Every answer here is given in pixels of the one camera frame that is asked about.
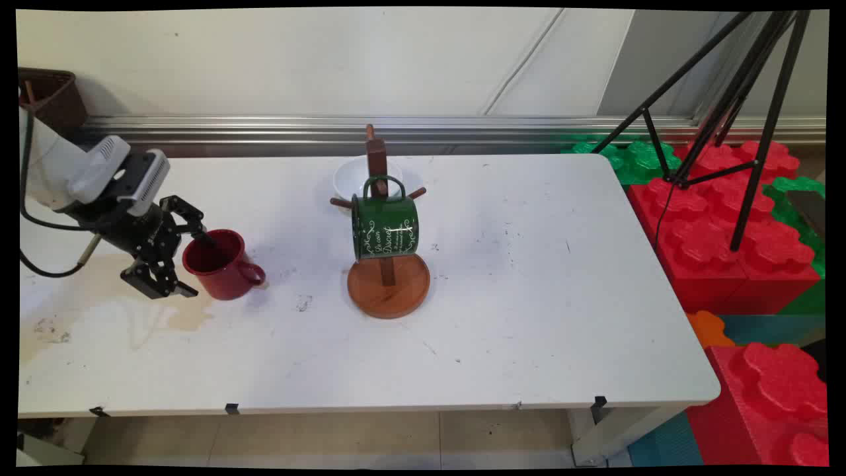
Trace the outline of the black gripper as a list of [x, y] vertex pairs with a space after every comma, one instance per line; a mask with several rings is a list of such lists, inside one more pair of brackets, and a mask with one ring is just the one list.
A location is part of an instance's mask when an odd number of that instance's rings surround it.
[[202, 223], [202, 211], [176, 195], [160, 199], [139, 216], [129, 213], [130, 206], [130, 201], [101, 198], [73, 203], [69, 216], [80, 226], [93, 226], [103, 240], [135, 257], [120, 274], [133, 289], [151, 300], [198, 296], [198, 290], [177, 278], [173, 256], [184, 234], [203, 246], [217, 246]]

